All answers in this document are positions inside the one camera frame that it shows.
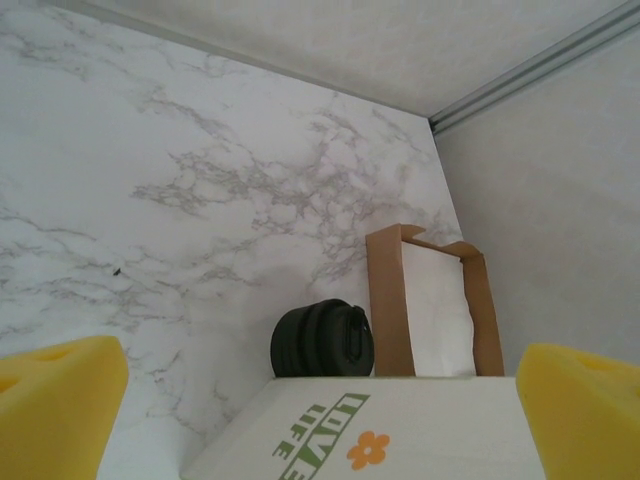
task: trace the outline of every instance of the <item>brown cardboard box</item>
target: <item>brown cardboard box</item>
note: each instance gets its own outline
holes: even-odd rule
[[[407,242],[460,258],[464,293],[474,325],[476,373],[504,376],[500,335],[484,255],[466,242],[438,247],[413,238],[424,231],[424,228],[414,225],[396,224],[367,235],[376,374],[415,376],[402,268],[401,243]]]

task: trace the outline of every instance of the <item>flower logo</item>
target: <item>flower logo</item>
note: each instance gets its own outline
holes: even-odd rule
[[[358,445],[347,453],[347,458],[353,460],[351,468],[360,470],[367,465],[382,463],[387,454],[384,448],[389,445],[389,435],[378,435],[372,431],[364,432],[358,438]]]

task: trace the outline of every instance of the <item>white marble pattern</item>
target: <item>white marble pattern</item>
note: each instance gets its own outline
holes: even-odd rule
[[[120,338],[102,479],[177,478],[288,309],[368,307],[367,232],[460,238],[422,118],[25,2],[0,71],[0,355]]]

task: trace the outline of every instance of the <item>white ceiling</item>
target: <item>white ceiling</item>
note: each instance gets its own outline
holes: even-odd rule
[[[340,90],[432,115],[622,0],[89,0]]]

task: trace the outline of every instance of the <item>white box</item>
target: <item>white box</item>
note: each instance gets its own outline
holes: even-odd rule
[[[275,380],[183,474],[312,478],[512,480],[544,473],[514,379],[477,377]]]

